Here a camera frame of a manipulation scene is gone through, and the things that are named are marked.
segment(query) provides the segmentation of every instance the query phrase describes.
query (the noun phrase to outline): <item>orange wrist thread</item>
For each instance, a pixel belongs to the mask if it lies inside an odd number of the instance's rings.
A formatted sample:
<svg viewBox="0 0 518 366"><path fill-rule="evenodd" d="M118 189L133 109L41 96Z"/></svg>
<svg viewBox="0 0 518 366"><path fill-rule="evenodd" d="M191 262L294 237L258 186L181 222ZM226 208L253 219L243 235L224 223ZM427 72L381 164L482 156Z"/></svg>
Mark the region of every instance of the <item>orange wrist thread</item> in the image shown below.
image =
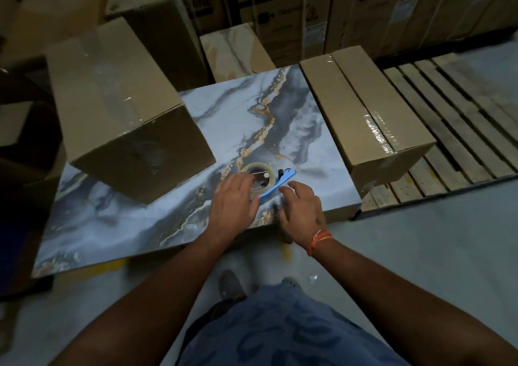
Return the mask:
<svg viewBox="0 0 518 366"><path fill-rule="evenodd" d="M313 241L311 242L311 246L309 246L308 256L311 257L311 253L313 252L313 249L315 249L317 242L332 237L331 232L322 232L322 230L319 230L319 232L313 235Z"/></svg>

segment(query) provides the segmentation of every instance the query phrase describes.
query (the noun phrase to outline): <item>marble tile slab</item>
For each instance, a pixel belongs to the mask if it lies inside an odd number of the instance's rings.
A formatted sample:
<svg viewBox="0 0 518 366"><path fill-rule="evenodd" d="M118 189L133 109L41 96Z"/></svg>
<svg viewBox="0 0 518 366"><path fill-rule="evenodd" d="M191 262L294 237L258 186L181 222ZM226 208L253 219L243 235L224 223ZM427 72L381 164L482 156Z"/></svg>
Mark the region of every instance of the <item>marble tile slab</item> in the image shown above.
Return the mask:
<svg viewBox="0 0 518 366"><path fill-rule="evenodd" d="M361 203L299 66L180 95L216 163L148 206L67 165L34 277L193 241L217 184L253 162L296 169L293 180L310 185L325 211ZM279 192L262 201L252 227L271 224L280 203Z"/></svg>

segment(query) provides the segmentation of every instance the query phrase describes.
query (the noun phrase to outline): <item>grey sneaker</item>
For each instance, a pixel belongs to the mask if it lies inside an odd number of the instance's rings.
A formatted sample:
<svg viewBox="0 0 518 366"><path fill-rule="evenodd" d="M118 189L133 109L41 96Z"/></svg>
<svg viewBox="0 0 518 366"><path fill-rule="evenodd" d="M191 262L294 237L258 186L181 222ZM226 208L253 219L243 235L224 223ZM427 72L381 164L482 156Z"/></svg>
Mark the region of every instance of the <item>grey sneaker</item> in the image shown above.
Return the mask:
<svg viewBox="0 0 518 366"><path fill-rule="evenodd" d="M230 270L226 270L221 274L217 281L217 286L220 291L221 300L238 299L247 296L236 274Z"/></svg>
<svg viewBox="0 0 518 366"><path fill-rule="evenodd" d="M287 286L290 286L293 288L298 288L299 290L302 291L301 285L298 283L297 280L295 280L295 278L292 278L291 276L289 276L288 278L283 278L281 281L281 284L284 284L284 285L287 285Z"/></svg>

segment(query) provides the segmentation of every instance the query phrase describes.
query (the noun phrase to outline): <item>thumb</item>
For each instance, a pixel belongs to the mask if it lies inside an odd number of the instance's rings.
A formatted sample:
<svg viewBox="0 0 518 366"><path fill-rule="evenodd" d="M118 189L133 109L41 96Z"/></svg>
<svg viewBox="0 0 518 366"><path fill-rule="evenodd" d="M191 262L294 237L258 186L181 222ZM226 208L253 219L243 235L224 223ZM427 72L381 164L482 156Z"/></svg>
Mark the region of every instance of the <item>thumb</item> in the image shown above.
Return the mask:
<svg viewBox="0 0 518 366"><path fill-rule="evenodd" d="M256 194L250 203L250 208L248 211L248 215L250 220L255 220L257 215L257 211L259 210L259 194Z"/></svg>
<svg viewBox="0 0 518 366"><path fill-rule="evenodd" d="M286 217L286 211L284 210L284 206L279 209L279 220L281 221L281 227L286 229L288 226L288 218Z"/></svg>

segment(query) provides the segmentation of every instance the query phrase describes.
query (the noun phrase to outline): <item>concrete floor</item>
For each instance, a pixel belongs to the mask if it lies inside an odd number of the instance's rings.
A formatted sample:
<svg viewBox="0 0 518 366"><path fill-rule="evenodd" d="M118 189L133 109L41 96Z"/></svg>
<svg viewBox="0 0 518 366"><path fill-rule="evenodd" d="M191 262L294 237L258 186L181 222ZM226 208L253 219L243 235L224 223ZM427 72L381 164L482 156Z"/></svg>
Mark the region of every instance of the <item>concrete floor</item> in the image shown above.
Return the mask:
<svg viewBox="0 0 518 366"><path fill-rule="evenodd" d="M464 55L481 76L518 103L518 43ZM460 307L518 347L518 180L398 208L379 216L337 223L340 242ZM130 291L160 261L137 260L119 270L81 279L58 276L54 290L24 300L3 365L46 365L90 321ZM380 337L350 297L296 245L254 239L217 263L187 326L219 300L217 278L233 269L245 290L294 276L304 291ZM183 331L163 365L173 365Z"/></svg>

